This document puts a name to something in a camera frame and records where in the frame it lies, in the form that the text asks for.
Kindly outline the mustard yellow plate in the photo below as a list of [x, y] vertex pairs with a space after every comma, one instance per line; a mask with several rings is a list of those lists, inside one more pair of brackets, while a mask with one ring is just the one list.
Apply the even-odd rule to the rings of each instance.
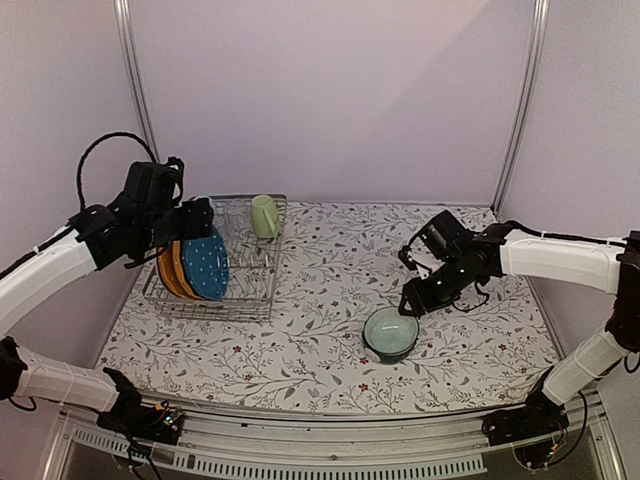
[[184, 267], [182, 265], [181, 260], [181, 244], [179, 241], [174, 241], [171, 245], [171, 264], [174, 270], [175, 277], [177, 282], [184, 293], [186, 298], [192, 300], [203, 300], [203, 297], [199, 296], [195, 290], [191, 287], [190, 283], [186, 278], [186, 274], [184, 271]]
[[158, 257], [156, 258], [156, 268], [164, 287], [174, 296], [188, 299], [189, 296], [179, 282], [174, 270], [172, 246], [169, 245], [167, 247], [158, 248], [157, 253]]

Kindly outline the teal ceramic bowl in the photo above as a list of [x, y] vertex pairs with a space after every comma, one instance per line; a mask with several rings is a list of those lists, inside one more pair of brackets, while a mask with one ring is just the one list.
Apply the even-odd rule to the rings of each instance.
[[387, 365], [403, 361], [414, 349], [418, 337], [418, 320], [400, 315], [396, 307], [384, 307], [372, 313], [362, 330], [365, 356]]

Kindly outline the blue bottom plate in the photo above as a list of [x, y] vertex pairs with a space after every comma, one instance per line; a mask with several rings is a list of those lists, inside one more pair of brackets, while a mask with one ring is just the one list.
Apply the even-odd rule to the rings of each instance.
[[208, 237], [181, 243], [186, 278], [195, 292], [208, 301], [221, 300], [229, 284], [229, 260], [224, 240], [216, 228]]

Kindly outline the pale green mug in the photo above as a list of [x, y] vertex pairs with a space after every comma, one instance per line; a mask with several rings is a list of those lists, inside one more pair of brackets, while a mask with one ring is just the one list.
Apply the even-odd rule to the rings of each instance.
[[275, 200], [269, 195], [257, 195], [251, 200], [250, 218], [253, 232], [259, 239], [274, 239], [280, 234], [280, 217]]

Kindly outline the light blue ceramic mug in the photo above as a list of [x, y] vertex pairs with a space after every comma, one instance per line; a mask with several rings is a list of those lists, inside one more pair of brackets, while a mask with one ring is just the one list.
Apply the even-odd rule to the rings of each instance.
[[216, 201], [213, 197], [208, 197], [208, 201], [209, 201], [209, 205], [211, 207], [212, 210], [212, 215], [215, 218], [215, 216], [217, 215], [216, 213]]

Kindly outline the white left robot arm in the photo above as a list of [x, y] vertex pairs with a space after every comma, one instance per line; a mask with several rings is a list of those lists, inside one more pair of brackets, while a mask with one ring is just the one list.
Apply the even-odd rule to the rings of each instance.
[[200, 239], [213, 231], [208, 201], [185, 201], [184, 163], [137, 161], [123, 190], [107, 205], [83, 202], [63, 226], [1, 274], [1, 398], [44, 399], [110, 415], [128, 434], [148, 426], [141, 395], [125, 374], [92, 369], [56, 357], [51, 348], [38, 354], [16, 333], [27, 320], [51, 306], [60, 320], [62, 301], [81, 292], [81, 282], [128, 259], [132, 268], [151, 260], [158, 247]]

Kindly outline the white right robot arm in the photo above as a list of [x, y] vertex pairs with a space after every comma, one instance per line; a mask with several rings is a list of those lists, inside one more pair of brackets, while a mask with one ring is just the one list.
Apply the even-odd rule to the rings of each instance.
[[639, 233], [593, 238], [534, 230], [510, 220], [481, 231], [444, 210], [399, 251], [415, 277], [399, 311], [420, 317], [453, 306], [492, 278], [524, 277], [565, 340], [564, 358], [527, 394], [517, 427], [537, 436], [583, 388], [639, 351]]

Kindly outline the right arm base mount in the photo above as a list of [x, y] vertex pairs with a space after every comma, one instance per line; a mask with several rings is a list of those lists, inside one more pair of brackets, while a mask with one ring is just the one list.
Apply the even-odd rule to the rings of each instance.
[[547, 439], [515, 449], [516, 460], [529, 469], [541, 469], [553, 464], [568, 427], [569, 420], [564, 407], [556, 405], [543, 394], [540, 382], [527, 395], [523, 406], [496, 410], [482, 420], [482, 432], [490, 446], [543, 435], [560, 435], [558, 440]]

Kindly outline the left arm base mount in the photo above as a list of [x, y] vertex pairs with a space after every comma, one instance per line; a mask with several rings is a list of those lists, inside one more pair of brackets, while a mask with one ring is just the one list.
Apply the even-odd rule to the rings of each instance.
[[142, 404], [142, 396], [121, 372], [104, 368], [115, 383], [116, 402], [107, 412], [99, 412], [97, 426], [134, 439], [177, 445], [184, 423], [183, 411], [171, 407], [167, 400], [155, 406]]

